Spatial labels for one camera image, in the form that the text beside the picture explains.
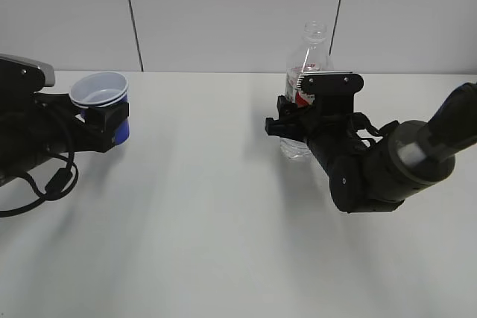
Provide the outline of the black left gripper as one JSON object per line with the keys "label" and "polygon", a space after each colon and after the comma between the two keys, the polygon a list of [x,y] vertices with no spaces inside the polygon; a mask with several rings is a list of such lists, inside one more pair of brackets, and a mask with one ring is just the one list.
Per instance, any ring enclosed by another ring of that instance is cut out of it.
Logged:
{"label": "black left gripper", "polygon": [[[1,91],[1,183],[66,154],[72,168],[77,152],[106,153],[130,137],[129,103],[79,109],[67,94]],[[73,141],[72,126],[76,123]]]}

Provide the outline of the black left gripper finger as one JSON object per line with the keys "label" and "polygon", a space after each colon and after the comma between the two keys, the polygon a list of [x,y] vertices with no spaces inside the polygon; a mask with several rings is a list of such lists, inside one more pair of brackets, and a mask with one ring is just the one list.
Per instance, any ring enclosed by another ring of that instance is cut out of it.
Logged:
{"label": "black left gripper finger", "polygon": [[312,137],[309,115],[313,114],[313,106],[298,106],[290,102],[284,95],[277,97],[278,119],[265,119],[265,132],[268,136],[282,139],[307,140]]}

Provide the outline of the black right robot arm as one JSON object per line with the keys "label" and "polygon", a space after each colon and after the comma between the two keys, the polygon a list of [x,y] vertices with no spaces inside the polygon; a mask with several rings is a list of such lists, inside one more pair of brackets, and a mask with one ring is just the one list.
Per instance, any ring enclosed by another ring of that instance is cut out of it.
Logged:
{"label": "black right robot arm", "polygon": [[448,178],[456,154],[476,144],[476,84],[452,91],[429,121],[393,122],[384,131],[369,147],[352,127],[333,126],[306,139],[338,210],[392,212]]}

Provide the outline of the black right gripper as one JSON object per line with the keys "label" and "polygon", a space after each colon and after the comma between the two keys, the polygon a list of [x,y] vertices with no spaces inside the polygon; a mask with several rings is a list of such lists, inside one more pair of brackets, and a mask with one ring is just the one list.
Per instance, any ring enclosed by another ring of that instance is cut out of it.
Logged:
{"label": "black right gripper", "polygon": [[303,108],[304,141],[329,177],[343,169],[363,180],[362,159],[376,144],[376,127],[353,100],[316,100]]}

